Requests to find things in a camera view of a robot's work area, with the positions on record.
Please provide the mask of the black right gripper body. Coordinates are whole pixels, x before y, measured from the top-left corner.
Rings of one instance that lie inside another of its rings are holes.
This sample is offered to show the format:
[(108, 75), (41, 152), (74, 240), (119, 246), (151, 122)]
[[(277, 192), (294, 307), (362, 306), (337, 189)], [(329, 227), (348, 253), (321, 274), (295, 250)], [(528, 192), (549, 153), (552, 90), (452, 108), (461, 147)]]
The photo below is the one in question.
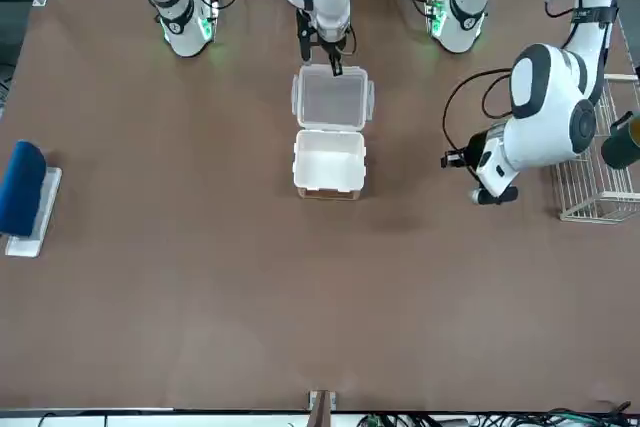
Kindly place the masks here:
[(337, 35), (329, 35), (327, 32), (318, 32), (317, 36), (319, 45), (325, 50), (343, 50), (346, 47), (348, 33), (346, 31), (342, 31)]

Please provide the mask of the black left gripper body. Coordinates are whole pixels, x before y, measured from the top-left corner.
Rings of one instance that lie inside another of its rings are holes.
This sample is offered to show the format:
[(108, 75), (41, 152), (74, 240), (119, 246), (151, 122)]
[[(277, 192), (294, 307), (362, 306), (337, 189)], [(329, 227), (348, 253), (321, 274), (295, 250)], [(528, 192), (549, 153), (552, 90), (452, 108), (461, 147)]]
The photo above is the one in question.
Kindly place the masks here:
[(462, 149), (462, 155), (466, 166), (472, 170), (484, 166), (492, 157), (492, 151), (485, 151), (487, 145), (487, 131), (481, 131), (474, 134), (466, 147)]

